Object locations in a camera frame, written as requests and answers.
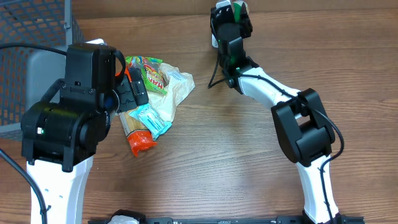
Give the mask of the green lid jar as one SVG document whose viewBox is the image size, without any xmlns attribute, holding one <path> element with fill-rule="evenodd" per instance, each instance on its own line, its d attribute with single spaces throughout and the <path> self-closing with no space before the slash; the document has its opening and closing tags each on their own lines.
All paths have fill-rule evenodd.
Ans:
<svg viewBox="0 0 398 224">
<path fill-rule="evenodd" d="M 234 20 L 235 22 L 239 22 L 244 17 L 249 15 L 249 7 L 248 4 L 243 0 L 237 0 L 233 2 L 234 7 Z"/>
</svg>

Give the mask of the green snack packet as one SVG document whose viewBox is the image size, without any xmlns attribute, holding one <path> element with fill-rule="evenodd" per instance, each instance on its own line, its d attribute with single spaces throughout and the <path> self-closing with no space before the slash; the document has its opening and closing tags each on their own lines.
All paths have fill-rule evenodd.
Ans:
<svg viewBox="0 0 398 224">
<path fill-rule="evenodd" d="M 160 73 L 160 64 L 163 60 L 153 57 L 127 56 L 126 63 L 129 70 L 139 68 L 142 73 L 142 79 L 147 91 L 152 91 L 160 95 L 166 95 L 165 80 Z"/>
</svg>

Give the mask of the teal snack packet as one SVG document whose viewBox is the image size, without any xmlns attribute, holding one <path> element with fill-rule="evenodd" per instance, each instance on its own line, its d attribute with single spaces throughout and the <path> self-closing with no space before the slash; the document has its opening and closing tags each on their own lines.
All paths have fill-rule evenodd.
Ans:
<svg viewBox="0 0 398 224">
<path fill-rule="evenodd" d="M 129 112 L 129 116 L 140 121 L 151 132 L 154 141 L 172 126 L 172 123 L 164 121 L 149 103 L 138 106 Z"/>
</svg>

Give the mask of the red snack packet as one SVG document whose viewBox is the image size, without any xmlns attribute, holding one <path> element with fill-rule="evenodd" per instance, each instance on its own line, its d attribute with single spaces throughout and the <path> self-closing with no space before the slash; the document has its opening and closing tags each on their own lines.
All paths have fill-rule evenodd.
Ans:
<svg viewBox="0 0 398 224">
<path fill-rule="evenodd" d="M 122 113 L 117 112 L 117 114 L 120 117 L 131 151 L 133 155 L 137 157 L 140 151 L 148 150 L 156 146 L 157 143 L 152 139 L 151 132 L 140 121 L 129 116 L 129 112 L 131 111 L 132 110 Z"/>
</svg>

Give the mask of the beige paper bag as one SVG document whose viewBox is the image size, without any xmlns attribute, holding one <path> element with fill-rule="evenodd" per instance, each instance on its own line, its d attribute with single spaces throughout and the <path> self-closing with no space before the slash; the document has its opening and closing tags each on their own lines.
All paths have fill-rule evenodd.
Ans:
<svg viewBox="0 0 398 224">
<path fill-rule="evenodd" d="M 193 75 L 181 72 L 178 67 L 167 63 L 160 64 L 160 74 L 167 83 L 166 95 L 149 92 L 149 103 L 164 121 L 174 121 L 177 106 L 193 91 L 195 83 Z"/>
</svg>

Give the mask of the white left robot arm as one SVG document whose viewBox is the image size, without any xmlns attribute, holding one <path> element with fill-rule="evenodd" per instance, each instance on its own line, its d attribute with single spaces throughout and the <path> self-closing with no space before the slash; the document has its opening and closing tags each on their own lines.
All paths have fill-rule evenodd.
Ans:
<svg viewBox="0 0 398 224">
<path fill-rule="evenodd" d="M 149 101 L 139 70 L 116 72 L 124 55 L 101 39 L 68 46 L 65 76 L 21 121 L 32 223 L 80 223 L 97 145 L 114 115 Z"/>
</svg>

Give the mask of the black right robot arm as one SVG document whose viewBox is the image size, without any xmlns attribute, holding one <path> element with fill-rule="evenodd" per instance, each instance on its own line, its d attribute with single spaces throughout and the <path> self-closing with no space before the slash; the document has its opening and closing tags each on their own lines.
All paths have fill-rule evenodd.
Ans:
<svg viewBox="0 0 398 224">
<path fill-rule="evenodd" d="M 279 146 L 299 172 L 304 221 L 336 223 L 340 212 L 331 188 L 330 162 L 335 159 L 331 145 L 342 135 L 318 93 L 281 84 L 246 55 L 244 39 L 251 36 L 252 24 L 244 1 L 218 1 L 210 11 L 210 28 L 222 81 L 272 113 Z"/>
</svg>

